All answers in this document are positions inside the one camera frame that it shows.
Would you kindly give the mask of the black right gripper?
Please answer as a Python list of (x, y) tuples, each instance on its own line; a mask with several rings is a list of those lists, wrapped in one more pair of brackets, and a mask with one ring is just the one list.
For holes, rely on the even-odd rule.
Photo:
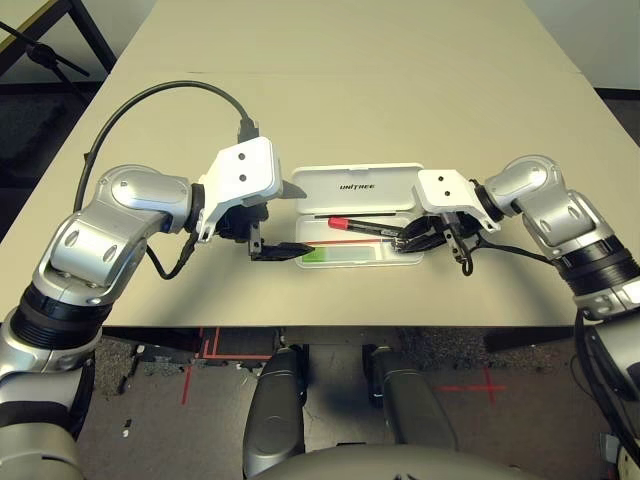
[(428, 251), (449, 244), (463, 250), (463, 241), (480, 231), (480, 222), (464, 212), (429, 215), (428, 219), (415, 219), (402, 233), (403, 238), (393, 241), (395, 251)]

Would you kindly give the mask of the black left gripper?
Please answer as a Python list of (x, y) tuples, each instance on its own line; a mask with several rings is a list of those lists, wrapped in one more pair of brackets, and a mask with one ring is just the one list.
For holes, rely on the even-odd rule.
[[(298, 185), (282, 182), (281, 198), (286, 200), (305, 199), (306, 192)], [(280, 242), (276, 245), (262, 243), (260, 223), (269, 217), (267, 204), (235, 206), (219, 220), (219, 236), (236, 243), (247, 244), (253, 261), (287, 261), (303, 257), (315, 250), (314, 247), (296, 242)]]

